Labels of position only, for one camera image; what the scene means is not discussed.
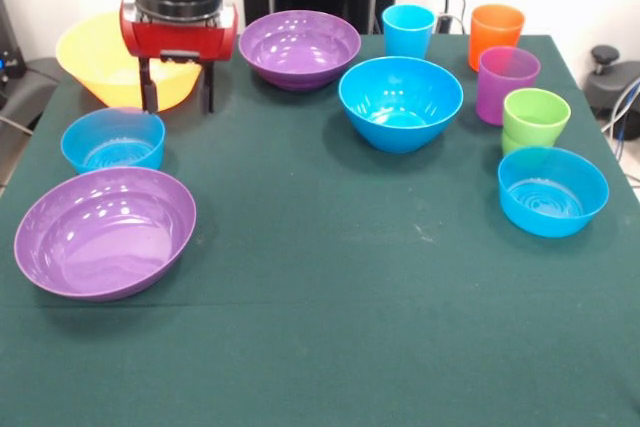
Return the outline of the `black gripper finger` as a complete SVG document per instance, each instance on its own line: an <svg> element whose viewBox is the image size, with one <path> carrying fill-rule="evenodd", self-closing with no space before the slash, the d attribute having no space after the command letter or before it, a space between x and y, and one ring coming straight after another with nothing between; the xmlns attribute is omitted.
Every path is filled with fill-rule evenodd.
<svg viewBox="0 0 640 427"><path fill-rule="evenodd" d="M141 88L142 109L145 112L158 111L158 97L156 84L151 77L150 59L139 57L139 77Z"/></svg>
<svg viewBox="0 0 640 427"><path fill-rule="evenodd" d="M203 109L207 113L214 112L214 69L215 62L207 62L202 65L202 89L201 89L201 101Z"/></svg>

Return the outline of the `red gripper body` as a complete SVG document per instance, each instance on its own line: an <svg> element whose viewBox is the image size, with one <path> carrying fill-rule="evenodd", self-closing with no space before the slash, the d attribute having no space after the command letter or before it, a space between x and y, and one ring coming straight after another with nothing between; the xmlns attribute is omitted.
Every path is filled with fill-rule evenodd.
<svg viewBox="0 0 640 427"><path fill-rule="evenodd" d="M226 4L213 17L195 23L144 18L136 4L123 0L119 25L129 53L175 62L228 61L237 36L238 12Z"/></svg>

